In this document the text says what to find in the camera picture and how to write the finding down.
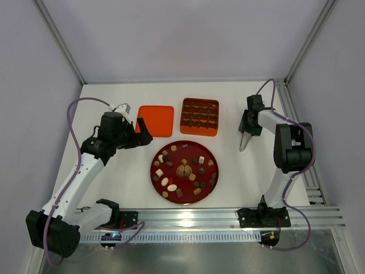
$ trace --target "gray wall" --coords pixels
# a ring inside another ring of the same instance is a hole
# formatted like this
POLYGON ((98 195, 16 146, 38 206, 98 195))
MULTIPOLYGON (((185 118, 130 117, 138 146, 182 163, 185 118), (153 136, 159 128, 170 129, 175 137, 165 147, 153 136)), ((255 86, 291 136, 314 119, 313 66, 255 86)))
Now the gray wall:
POLYGON ((29 210, 51 195, 67 139, 66 108, 80 94, 32 1, 0 9, 0 266, 20 273, 30 241, 29 210))
POLYGON ((339 1, 291 84, 314 126, 317 163, 365 259, 365 2, 339 1))
POLYGON ((285 77, 326 0, 44 0, 85 80, 285 77))

